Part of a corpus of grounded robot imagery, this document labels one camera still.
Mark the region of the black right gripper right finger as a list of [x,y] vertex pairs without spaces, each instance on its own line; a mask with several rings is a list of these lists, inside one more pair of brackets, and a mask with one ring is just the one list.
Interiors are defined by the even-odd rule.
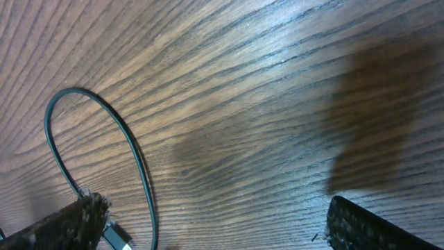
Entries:
[[333,250],[441,250],[342,196],[330,201],[324,238]]

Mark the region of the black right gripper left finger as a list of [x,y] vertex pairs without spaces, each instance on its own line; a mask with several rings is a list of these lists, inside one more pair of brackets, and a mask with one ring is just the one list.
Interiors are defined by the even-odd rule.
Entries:
[[1,241],[1,250],[95,250],[110,203],[91,193]]

